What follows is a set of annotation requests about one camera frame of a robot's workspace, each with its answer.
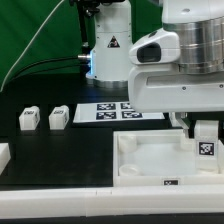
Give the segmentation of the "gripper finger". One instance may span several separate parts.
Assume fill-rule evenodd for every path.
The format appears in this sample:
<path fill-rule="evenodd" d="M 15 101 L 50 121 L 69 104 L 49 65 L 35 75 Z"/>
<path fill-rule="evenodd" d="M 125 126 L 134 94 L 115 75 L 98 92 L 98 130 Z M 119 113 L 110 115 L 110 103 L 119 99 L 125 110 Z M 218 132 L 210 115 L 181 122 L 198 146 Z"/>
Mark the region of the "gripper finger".
<path fill-rule="evenodd" d="M 219 115 L 219 135 L 224 135 L 224 112 Z"/>
<path fill-rule="evenodd" d="M 187 112 L 177 112 L 176 120 L 183 129 L 186 138 L 192 139 L 194 137 L 194 131 L 192 129 L 192 121 Z"/>

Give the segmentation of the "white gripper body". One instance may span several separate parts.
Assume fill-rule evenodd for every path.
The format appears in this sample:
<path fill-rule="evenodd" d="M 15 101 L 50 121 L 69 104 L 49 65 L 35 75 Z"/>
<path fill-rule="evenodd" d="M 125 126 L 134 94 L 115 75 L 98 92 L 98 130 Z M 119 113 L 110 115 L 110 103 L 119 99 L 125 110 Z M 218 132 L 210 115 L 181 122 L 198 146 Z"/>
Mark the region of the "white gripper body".
<path fill-rule="evenodd" d="M 180 40 L 160 28 L 130 49 L 128 96 L 138 112 L 224 111 L 224 72 L 188 75 L 179 70 Z"/>

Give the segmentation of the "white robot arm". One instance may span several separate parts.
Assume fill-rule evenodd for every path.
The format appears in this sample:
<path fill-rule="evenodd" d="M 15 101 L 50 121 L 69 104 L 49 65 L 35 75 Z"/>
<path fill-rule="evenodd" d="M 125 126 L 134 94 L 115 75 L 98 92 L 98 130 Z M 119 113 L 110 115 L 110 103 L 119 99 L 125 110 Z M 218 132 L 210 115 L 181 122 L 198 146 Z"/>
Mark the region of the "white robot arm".
<path fill-rule="evenodd" d="M 128 88 L 138 112 L 173 112 L 184 129 L 192 112 L 224 111 L 224 0 L 149 0 L 162 27 L 132 41 L 129 0 L 97 0 L 96 43 L 87 78 Z"/>

